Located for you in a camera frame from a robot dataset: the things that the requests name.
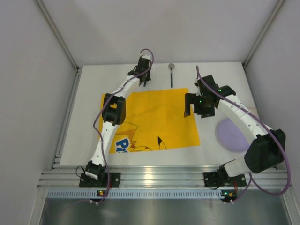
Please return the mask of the yellow printed cloth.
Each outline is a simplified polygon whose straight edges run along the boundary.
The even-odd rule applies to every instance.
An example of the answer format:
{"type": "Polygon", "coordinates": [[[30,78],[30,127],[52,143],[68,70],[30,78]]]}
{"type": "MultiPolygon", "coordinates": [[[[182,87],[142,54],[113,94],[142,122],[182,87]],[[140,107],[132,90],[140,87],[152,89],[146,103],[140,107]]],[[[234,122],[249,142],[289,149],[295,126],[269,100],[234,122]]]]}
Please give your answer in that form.
{"type": "Polygon", "coordinates": [[[187,88],[133,92],[109,152],[171,150],[200,145],[193,115],[184,117],[187,88]]]}

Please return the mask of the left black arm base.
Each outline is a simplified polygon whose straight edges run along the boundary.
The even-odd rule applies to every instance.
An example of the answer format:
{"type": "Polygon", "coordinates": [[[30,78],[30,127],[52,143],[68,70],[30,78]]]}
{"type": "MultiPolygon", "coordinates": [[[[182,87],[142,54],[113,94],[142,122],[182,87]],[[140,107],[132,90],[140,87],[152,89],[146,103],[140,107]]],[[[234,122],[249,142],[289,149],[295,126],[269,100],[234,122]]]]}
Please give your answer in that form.
{"type": "MultiPolygon", "coordinates": [[[[120,185],[120,176],[119,172],[110,173],[110,188],[117,188],[120,185]]],[[[79,187],[81,188],[106,188],[108,183],[107,173],[104,175],[102,180],[97,180],[87,176],[85,173],[81,173],[79,187]]]]}

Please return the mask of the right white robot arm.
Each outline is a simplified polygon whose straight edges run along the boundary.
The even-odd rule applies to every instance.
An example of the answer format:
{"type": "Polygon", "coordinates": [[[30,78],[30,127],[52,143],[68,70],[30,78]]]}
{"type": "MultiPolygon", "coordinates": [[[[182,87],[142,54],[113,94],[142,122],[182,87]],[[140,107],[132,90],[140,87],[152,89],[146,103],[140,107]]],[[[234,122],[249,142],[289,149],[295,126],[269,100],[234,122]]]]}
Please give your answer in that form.
{"type": "Polygon", "coordinates": [[[227,181],[245,173],[260,173],[284,161],[285,133],[260,122],[239,100],[228,85],[219,87],[213,76],[195,82],[197,93],[184,96],[184,117],[191,113],[213,117],[215,110],[224,113],[245,136],[249,148],[245,155],[219,167],[219,178],[227,181]]]}

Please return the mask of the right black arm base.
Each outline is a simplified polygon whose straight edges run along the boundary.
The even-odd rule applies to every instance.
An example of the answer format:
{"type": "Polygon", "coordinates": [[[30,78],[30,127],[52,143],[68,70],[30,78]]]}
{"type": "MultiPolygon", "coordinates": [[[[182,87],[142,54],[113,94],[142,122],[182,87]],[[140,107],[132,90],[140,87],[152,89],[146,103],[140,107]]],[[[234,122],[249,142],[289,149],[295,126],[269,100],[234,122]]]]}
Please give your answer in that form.
{"type": "Polygon", "coordinates": [[[247,185],[245,175],[238,175],[235,177],[221,178],[217,172],[203,173],[204,186],[209,188],[219,187],[245,187],[247,185]]]}

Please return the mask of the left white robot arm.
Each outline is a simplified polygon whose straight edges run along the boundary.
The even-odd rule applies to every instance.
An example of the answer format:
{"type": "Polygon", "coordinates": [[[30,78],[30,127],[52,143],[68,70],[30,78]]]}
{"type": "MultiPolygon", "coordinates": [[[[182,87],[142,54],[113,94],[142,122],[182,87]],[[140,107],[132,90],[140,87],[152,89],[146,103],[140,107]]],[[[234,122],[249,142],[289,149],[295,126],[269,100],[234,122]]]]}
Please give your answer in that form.
{"type": "Polygon", "coordinates": [[[121,86],[115,92],[105,94],[103,107],[93,123],[99,134],[99,141],[86,166],[85,175],[95,180],[101,180],[106,175],[106,157],[116,131],[126,118],[126,99],[137,87],[150,80],[152,59],[151,55],[141,53],[137,65],[128,72],[121,86]]]}

